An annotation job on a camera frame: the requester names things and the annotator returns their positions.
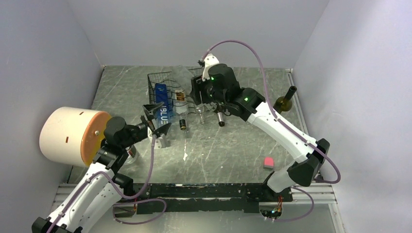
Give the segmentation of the tall blue square bottle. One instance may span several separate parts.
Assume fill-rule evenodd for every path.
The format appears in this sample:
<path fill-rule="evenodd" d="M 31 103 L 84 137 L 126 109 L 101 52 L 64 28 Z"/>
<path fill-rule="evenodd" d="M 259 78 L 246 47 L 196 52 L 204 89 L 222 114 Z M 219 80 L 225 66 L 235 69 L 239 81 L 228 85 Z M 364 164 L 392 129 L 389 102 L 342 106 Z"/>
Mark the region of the tall blue square bottle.
<path fill-rule="evenodd" d="M 156 123 L 158 127 L 168 123 L 176 122 L 173 111 L 172 90 L 164 83 L 156 83 L 154 86 L 156 103 L 163 103 L 156 112 Z"/>

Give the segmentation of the clear bottle black cap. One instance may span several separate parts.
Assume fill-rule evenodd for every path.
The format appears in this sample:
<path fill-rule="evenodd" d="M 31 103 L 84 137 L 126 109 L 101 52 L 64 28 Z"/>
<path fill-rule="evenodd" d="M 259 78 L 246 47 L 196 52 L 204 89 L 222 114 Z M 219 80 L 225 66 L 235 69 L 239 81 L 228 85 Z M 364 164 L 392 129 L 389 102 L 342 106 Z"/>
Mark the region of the clear bottle black cap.
<path fill-rule="evenodd" d="M 175 89 L 173 91 L 174 98 L 174 113 L 178 117 L 179 128 L 182 131 L 187 129 L 187 116 L 189 113 L 189 105 L 187 102 L 186 94 L 183 89 Z"/>

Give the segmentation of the clear slim bottle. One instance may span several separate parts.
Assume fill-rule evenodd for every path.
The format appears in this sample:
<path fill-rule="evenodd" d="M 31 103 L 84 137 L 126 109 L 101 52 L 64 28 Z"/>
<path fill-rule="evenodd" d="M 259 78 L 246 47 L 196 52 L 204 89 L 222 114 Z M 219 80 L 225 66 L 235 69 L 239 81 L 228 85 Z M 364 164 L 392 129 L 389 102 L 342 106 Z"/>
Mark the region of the clear slim bottle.
<path fill-rule="evenodd" d="M 200 118 L 200 124 L 202 125 L 205 124 L 206 122 L 205 117 L 204 117 L 205 106 L 203 104 L 196 105 L 195 111 L 198 117 Z"/>
<path fill-rule="evenodd" d="M 172 67 L 172 78 L 187 92 L 191 91 L 191 79 L 194 75 L 184 66 Z"/>

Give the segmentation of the round clear bottle white cap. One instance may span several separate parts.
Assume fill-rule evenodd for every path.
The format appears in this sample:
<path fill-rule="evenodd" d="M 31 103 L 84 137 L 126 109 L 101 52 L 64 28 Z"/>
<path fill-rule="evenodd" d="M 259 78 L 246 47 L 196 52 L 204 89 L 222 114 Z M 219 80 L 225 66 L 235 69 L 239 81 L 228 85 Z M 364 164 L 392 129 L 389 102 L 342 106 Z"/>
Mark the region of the round clear bottle white cap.
<path fill-rule="evenodd" d="M 129 165 L 129 164 L 134 163 L 137 160 L 137 158 L 139 157 L 139 152 L 136 149 L 135 145 L 131 145 L 130 147 L 127 147 L 126 150 L 128 153 L 128 157 L 125 160 L 124 164 Z"/>

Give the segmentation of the green wine bottle black neck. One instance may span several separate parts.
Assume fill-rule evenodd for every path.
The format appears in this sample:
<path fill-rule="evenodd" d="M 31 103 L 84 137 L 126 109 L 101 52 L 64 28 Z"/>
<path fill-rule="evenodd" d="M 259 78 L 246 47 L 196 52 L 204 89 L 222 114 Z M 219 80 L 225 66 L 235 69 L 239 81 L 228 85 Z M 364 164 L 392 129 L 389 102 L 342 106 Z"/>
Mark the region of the green wine bottle black neck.
<path fill-rule="evenodd" d="M 286 95 L 279 97 L 276 101 L 275 104 L 273 105 L 273 108 L 278 112 L 278 113 L 282 113 L 282 112 L 288 112 L 292 106 L 292 98 L 295 94 L 295 92 L 297 91 L 297 87 L 296 86 L 290 86 Z"/>

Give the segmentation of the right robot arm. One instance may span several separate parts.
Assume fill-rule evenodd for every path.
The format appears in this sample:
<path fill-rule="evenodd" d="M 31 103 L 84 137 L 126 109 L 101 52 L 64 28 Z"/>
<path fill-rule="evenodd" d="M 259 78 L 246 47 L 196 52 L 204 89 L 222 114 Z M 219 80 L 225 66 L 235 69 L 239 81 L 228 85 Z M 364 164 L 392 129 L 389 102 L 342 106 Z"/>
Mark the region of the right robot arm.
<path fill-rule="evenodd" d="M 231 115 L 240 117 L 263 130 L 292 156 L 293 162 L 273 172 L 265 181 L 262 195 L 268 201 L 280 196 L 281 191 L 295 184 L 308 187 L 323 165 L 330 144 L 316 140 L 297 129 L 273 110 L 266 99 L 252 88 L 241 87 L 232 68 L 216 64 L 204 69 L 203 74 L 190 80 L 190 97 L 196 104 L 215 103 Z"/>

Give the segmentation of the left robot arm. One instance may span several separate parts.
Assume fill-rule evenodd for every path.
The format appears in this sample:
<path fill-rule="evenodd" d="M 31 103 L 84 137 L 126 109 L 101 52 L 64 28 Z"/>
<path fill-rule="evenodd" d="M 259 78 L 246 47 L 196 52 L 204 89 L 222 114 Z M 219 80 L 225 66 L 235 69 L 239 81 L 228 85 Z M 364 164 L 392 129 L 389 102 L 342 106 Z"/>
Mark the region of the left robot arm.
<path fill-rule="evenodd" d="M 161 103 L 145 104 L 137 125 L 108 112 L 60 107 L 46 120 L 39 137 L 43 155 L 53 162 L 87 169 L 68 197 L 46 218 L 32 224 L 34 233 L 87 233 L 120 201 L 139 204 L 133 180 L 119 173 L 132 147 L 146 138 L 165 135 L 170 125 L 155 128 L 154 113 Z"/>

